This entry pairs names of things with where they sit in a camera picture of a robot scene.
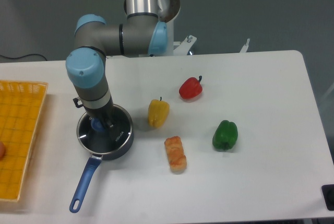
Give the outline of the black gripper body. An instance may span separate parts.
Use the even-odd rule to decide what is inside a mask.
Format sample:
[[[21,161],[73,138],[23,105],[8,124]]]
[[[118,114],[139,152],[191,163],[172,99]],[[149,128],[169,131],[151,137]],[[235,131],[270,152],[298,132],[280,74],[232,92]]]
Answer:
[[[104,97],[97,101],[85,101],[79,97],[73,98],[73,102],[77,108],[84,107],[86,113],[95,119],[98,119],[104,126],[104,119],[110,119],[113,124],[113,100],[111,97]]]

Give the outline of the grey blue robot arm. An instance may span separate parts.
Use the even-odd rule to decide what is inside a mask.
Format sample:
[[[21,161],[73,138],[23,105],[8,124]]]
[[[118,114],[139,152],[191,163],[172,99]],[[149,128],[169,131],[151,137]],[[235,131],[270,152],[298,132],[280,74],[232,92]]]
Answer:
[[[82,16],[74,33],[75,49],[66,70],[78,100],[103,128],[115,125],[113,100],[105,76],[108,55],[159,55],[168,48],[168,27],[159,20],[158,0],[125,0],[127,21],[108,25],[94,14]]]

